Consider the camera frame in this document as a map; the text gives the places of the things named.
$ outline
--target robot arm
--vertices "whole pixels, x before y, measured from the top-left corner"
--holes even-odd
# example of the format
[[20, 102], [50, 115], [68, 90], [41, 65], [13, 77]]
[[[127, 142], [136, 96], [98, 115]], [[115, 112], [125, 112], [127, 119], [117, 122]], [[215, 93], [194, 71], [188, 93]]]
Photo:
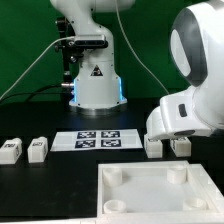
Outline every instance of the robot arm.
[[149, 139], [210, 136], [224, 129], [224, 2], [182, 10], [172, 28], [170, 49], [191, 86], [160, 100], [147, 120]]
[[[119, 0], [118, 8], [129, 9], [134, 2]], [[92, 19], [92, 12], [115, 12], [115, 1], [51, 0], [51, 3], [70, 22], [75, 32], [74, 45], [84, 50], [74, 80], [74, 99], [70, 102], [73, 111], [101, 115], [120, 110], [127, 100], [122, 96], [121, 81], [114, 70], [113, 35]]]

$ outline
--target black table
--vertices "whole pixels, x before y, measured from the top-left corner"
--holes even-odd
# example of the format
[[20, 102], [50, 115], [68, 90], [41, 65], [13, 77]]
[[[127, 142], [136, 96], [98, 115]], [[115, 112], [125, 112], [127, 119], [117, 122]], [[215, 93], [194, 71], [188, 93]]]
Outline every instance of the black table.
[[49, 152], [44, 163], [29, 164], [27, 148], [45, 136], [49, 149], [58, 131], [137, 129], [143, 142], [146, 119], [157, 99], [129, 100], [124, 112], [88, 117], [64, 110], [60, 102], [12, 103], [0, 106], [0, 145], [21, 138], [23, 154], [15, 165], [0, 166], [0, 221], [96, 217], [98, 164], [188, 160], [201, 163], [224, 193], [224, 138], [194, 137], [192, 156], [176, 158], [164, 143], [162, 159], [140, 150]]

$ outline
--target white paper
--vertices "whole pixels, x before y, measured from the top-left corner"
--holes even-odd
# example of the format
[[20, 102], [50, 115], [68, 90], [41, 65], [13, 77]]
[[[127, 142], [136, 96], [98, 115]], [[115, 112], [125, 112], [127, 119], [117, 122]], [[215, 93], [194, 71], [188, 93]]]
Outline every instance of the white paper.
[[136, 129], [57, 132], [51, 151], [142, 148]]

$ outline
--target black cable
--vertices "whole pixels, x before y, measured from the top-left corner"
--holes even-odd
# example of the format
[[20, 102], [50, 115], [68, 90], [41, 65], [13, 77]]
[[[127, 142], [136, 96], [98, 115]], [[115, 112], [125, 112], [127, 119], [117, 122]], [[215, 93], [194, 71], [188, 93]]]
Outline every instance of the black cable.
[[[9, 98], [15, 97], [15, 96], [33, 95], [33, 94], [34, 94], [34, 93], [16, 93], [16, 94], [12, 94], [12, 95], [10, 95], [10, 96], [6, 96], [5, 98], [3, 98], [3, 99], [0, 101], [0, 104], [1, 104], [3, 101], [5, 101], [5, 100], [7, 100], [7, 99], [9, 99]], [[62, 93], [40, 93], [40, 92], [35, 93], [35, 95], [50, 95], [50, 94], [52, 94], [52, 95], [59, 95], [59, 94], [62, 94]]]
[[37, 93], [40, 93], [40, 92], [43, 92], [45, 90], [48, 90], [48, 89], [52, 89], [52, 88], [59, 88], [61, 87], [61, 85], [48, 85], [48, 86], [44, 86], [44, 87], [41, 87], [40, 89], [36, 90], [35, 92], [33, 92], [26, 100], [25, 102], [29, 102]]

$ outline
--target green wall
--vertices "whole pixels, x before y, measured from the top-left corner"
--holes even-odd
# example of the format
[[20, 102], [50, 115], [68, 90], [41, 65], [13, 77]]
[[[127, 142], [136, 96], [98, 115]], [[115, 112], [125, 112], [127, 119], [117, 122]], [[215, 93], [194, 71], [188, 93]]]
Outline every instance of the green wall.
[[[199, 2], [201, 1], [136, 0], [131, 10], [120, 13], [125, 31], [136, 53], [171, 93], [181, 91], [188, 84], [179, 76], [169, 55], [170, 29], [182, 8]], [[54, 24], [57, 16], [59, 13], [51, 6], [49, 0], [1, 0], [0, 94], [14, 83], [53, 40], [58, 38]], [[131, 54], [120, 32], [115, 13], [95, 14], [94, 18], [114, 34], [115, 67], [123, 79], [124, 95], [127, 98], [165, 95], [161, 87]], [[61, 55], [51, 49], [9, 95], [32, 92], [46, 85], [58, 84], [62, 82], [62, 74]], [[26, 97], [15, 97], [11, 101], [23, 101]], [[35, 98], [58, 99], [59, 97], [50, 95]]]

